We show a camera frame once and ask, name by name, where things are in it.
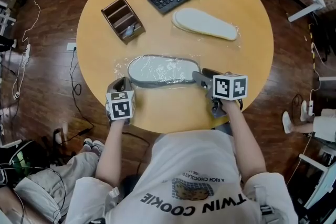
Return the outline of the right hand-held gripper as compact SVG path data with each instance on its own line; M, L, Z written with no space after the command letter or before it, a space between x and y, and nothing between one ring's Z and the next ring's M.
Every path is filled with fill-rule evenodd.
M195 83L208 90L206 97L210 99L211 112L214 118L226 115L223 110L223 101L237 101L239 109L243 109L243 98L247 97L247 76L227 72L222 74L218 71L203 68L202 72L193 71L192 77Z

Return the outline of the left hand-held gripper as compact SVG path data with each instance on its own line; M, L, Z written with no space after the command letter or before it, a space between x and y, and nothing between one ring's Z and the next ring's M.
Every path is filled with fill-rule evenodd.
M125 125L135 112L135 91L128 77L122 77L109 84L106 93L106 112L110 122L124 120Z

